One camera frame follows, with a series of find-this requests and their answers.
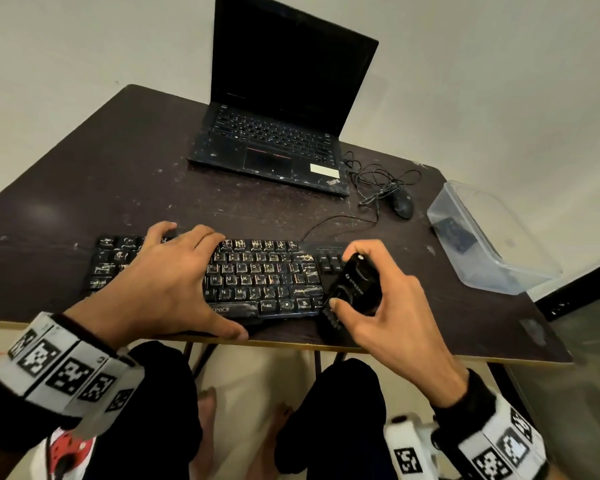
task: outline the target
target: dark brown table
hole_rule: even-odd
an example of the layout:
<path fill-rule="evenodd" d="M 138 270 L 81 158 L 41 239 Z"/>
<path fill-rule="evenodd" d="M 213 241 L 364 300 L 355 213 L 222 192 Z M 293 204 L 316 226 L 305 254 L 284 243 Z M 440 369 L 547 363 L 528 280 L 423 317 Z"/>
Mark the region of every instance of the dark brown table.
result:
<path fill-rule="evenodd" d="M 206 104 L 128 86 L 0 193 L 0 322 L 24 327 L 40 311 L 60 312 L 76 299 L 96 236 L 144 234 L 157 221 L 180 229 L 204 223 L 229 237 L 300 240 L 325 217 L 353 214 L 358 196 L 330 196 L 257 178 L 192 168 L 187 153 Z M 309 239 L 382 239 L 405 273 L 426 291 L 451 352 L 496 362 L 569 363 L 571 356 L 526 294 L 468 288 L 432 233 L 426 210 L 445 177 L 439 170 L 350 144 L 363 164 L 394 175 L 417 168 L 410 187 L 416 213 L 405 221 L 382 204 L 371 225 L 334 219 Z M 531 321 L 530 335 L 521 321 Z M 187 341 L 219 342 L 192 334 Z M 313 320 L 254 331 L 251 344 L 357 351 L 325 343 Z"/>

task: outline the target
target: foot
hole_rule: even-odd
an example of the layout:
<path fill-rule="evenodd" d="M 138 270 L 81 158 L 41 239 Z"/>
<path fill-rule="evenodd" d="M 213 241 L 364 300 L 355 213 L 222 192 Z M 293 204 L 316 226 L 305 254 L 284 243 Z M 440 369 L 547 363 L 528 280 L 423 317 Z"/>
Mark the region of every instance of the foot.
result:
<path fill-rule="evenodd" d="M 198 419 L 202 441 L 196 457 L 189 464 L 192 480 L 207 480 L 214 466 L 214 423 L 216 421 L 216 389 L 211 387 L 198 395 Z"/>
<path fill-rule="evenodd" d="M 294 412 L 293 408 L 285 403 L 276 406 L 267 435 L 247 470 L 246 480 L 276 480 L 280 476 L 273 458 L 276 449 L 276 436 L 287 423 L 287 419 L 289 419 L 292 412 Z"/>

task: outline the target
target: keyboard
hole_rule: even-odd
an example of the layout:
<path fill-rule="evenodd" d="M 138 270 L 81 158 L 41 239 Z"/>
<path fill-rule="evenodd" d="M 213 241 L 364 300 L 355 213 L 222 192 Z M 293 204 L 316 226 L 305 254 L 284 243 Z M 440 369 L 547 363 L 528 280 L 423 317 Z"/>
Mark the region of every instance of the keyboard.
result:
<path fill-rule="evenodd" d="M 123 273 L 143 242 L 138 236 L 98 238 L 83 296 Z M 216 313 L 244 325 L 317 316 L 344 265 L 343 250 L 334 243 L 227 239 L 208 263 L 202 283 L 205 301 Z"/>
<path fill-rule="evenodd" d="M 321 165 L 336 168 L 331 138 L 324 133 L 300 130 L 243 114 L 224 105 L 220 106 L 216 114 L 211 133 L 256 143 L 272 150 L 291 152 Z"/>

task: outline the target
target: black handheld device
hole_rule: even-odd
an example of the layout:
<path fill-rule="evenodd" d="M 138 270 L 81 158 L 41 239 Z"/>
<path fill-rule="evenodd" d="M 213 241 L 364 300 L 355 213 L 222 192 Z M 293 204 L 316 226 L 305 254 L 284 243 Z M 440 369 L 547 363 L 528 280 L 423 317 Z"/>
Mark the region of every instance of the black handheld device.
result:
<path fill-rule="evenodd" d="M 359 253 L 353 254 L 329 290 L 322 313 L 332 327 L 341 330 L 344 327 L 329 306 L 331 298 L 343 299 L 363 315 L 375 313 L 382 300 L 382 289 L 380 275 L 371 259 Z"/>

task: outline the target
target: black laptop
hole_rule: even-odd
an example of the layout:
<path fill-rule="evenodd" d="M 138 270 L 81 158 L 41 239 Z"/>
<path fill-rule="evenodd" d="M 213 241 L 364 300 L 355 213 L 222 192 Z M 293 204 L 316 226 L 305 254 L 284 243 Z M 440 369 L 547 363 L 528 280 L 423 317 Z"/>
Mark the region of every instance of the black laptop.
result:
<path fill-rule="evenodd" d="M 338 136 L 377 46 L 273 0 L 216 0 L 211 104 L 189 160 L 349 195 Z"/>

